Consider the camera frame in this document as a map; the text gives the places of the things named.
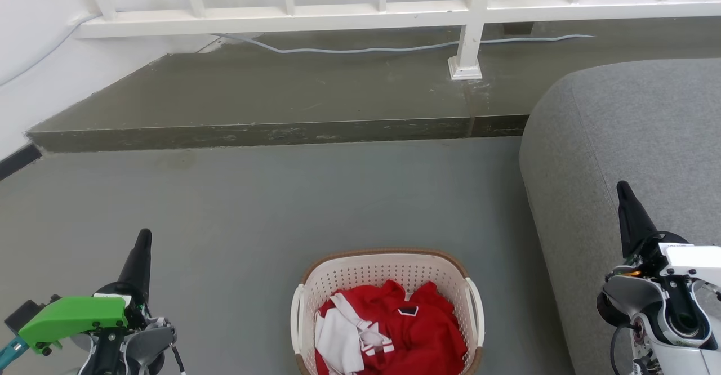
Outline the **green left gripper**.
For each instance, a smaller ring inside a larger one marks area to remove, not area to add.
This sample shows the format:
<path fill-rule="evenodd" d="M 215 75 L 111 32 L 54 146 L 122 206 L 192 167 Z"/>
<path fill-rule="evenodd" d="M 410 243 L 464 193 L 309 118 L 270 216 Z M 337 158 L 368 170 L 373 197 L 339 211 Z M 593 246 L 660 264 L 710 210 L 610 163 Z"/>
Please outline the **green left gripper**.
<path fill-rule="evenodd" d="M 34 313 L 19 336 L 36 354 L 76 334 L 101 329 L 140 329 L 149 318 L 152 232 L 141 229 L 124 262 L 119 283 L 101 287 L 90 296 L 62 297 Z"/>

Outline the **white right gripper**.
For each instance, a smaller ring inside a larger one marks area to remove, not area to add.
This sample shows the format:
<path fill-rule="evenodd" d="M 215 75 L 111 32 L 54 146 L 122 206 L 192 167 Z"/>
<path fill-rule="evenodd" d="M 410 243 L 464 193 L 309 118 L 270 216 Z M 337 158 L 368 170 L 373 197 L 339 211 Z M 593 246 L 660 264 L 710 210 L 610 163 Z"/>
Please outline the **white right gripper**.
<path fill-rule="evenodd" d="M 656 226 L 626 181 L 616 184 L 621 252 L 621 274 L 660 279 L 679 276 L 702 286 L 721 286 L 721 247 L 696 246 Z"/>

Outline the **white perforated laundry basket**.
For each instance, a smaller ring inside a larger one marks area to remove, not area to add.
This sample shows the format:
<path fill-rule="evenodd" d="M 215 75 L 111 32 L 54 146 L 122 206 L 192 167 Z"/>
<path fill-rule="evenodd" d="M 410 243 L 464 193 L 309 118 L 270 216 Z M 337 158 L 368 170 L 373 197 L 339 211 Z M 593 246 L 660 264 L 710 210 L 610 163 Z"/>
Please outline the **white perforated laundry basket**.
<path fill-rule="evenodd" d="M 291 342 L 300 375 L 318 375 L 314 357 L 315 314 L 334 291 L 387 280 L 412 294 L 431 281 L 453 304 L 467 346 L 459 375 L 475 375 L 483 357 L 485 323 L 477 286 L 461 262 L 436 249 L 374 248 L 328 255 L 310 265 L 297 285 L 290 316 Z"/>

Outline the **grey fabric sofa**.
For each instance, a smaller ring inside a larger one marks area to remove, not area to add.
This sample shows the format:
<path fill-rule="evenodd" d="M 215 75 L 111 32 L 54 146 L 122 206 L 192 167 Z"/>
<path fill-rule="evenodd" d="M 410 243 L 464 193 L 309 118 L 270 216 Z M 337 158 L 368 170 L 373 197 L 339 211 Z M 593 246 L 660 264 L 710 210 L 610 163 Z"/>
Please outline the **grey fabric sofa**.
<path fill-rule="evenodd" d="M 534 106 L 520 171 L 575 375 L 613 375 L 597 312 L 622 259 L 616 184 L 654 225 L 721 247 L 721 59 L 579 70 Z"/>

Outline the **white garment with red stripes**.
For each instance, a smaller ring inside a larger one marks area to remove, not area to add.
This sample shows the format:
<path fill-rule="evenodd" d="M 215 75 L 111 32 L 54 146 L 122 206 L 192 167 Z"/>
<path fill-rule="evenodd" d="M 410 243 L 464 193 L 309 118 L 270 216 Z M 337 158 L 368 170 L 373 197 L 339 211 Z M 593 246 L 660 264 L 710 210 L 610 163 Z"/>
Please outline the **white garment with red stripes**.
<path fill-rule="evenodd" d="M 361 304 L 337 292 L 315 314 L 314 342 L 328 375 L 381 372 L 393 359 L 392 339 L 379 322 L 361 312 Z"/>

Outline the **white metal railing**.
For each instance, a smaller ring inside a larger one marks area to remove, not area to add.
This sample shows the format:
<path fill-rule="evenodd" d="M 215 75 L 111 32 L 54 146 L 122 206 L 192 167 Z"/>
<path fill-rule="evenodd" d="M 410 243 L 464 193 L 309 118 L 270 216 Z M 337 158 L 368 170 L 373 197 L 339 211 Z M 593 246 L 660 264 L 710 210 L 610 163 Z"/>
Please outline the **white metal railing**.
<path fill-rule="evenodd" d="M 460 26 L 457 53 L 448 60 L 456 81 L 480 79 L 478 54 L 486 24 L 597 19 L 721 16 L 721 0 L 377 0 L 375 3 L 279 7 L 119 11 L 112 0 L 94 0 L 100 15 L 75 30 L 79 39 L 195 34 L 305 32 Z"/>

